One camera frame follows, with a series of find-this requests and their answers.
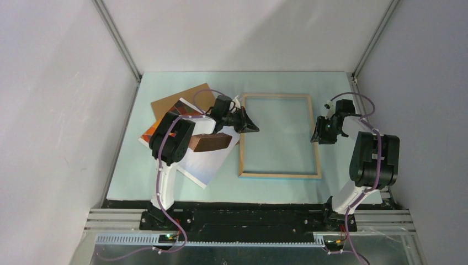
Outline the wooden picture frame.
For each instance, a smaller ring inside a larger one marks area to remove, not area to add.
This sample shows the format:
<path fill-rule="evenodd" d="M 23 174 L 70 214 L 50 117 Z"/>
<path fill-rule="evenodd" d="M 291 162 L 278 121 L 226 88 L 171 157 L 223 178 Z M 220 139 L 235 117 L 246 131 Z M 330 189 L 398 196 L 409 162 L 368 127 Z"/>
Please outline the wooden picture frame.
<path fill-rule="evenodd" d="M 242 104 L 252 112 L 259 132 L 240 138 L 239 177 L 321 179 L 318 145 L 309 94 L 245 93 Z"/>

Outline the colourful printed photo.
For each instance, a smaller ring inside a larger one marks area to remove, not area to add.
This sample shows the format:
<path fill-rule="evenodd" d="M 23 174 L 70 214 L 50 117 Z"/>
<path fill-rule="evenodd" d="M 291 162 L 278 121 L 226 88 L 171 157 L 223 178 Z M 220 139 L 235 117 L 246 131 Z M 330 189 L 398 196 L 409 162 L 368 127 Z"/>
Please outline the colourful printed photo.
<path fill-rule="evenodd" d="M 212 121 L 196 119 L 194 136 L 186 155 L 177 165 L 177 170 L 198 186 L 205 188 L 216 176 L 232 149 L 238 144 L 240 134 L 233 127 L 225 126 L 215 136 L 203 135 L 214 126 Z"/>

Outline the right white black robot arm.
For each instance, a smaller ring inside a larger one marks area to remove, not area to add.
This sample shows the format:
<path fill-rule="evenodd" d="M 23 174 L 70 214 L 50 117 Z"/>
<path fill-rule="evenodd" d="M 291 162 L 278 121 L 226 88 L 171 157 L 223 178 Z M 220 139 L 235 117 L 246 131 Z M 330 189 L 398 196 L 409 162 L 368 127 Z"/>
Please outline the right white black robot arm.
<path fill-rule="evenodd" d="M 350 99 L 330 100 L 325 108 L 328 112 L 317 118 L 311 142 L 332 145 L 339 137 L 350 137 L 355 142 L 349 164 L 349 181 L 339 193 L 329 197 L 321 215 L 322 226 L 334 231 L 369 195 L 395 184 L 400 139 L 395 135 L 381 134 L 366 117 L 356 112 Z"/>

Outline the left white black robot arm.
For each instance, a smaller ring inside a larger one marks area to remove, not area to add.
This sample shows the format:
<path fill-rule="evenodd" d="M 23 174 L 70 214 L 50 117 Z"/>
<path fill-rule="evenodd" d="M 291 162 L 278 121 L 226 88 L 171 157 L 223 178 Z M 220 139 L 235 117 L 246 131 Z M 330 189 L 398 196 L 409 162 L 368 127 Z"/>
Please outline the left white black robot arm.
<path fill-rule="evenodd" d="M 167 209 L 175 202 L 177 172 L 205 188 L 241 134 L 259 131 L 237 98 L 221 94 L 207 111 L 181 99 L 156 122 L 147 140 L 157 165 L 151 203 L 159 210 L 153 216 L 153 223 L 161 230 L 168 230 L 174 224 L 174 214 Z"/>

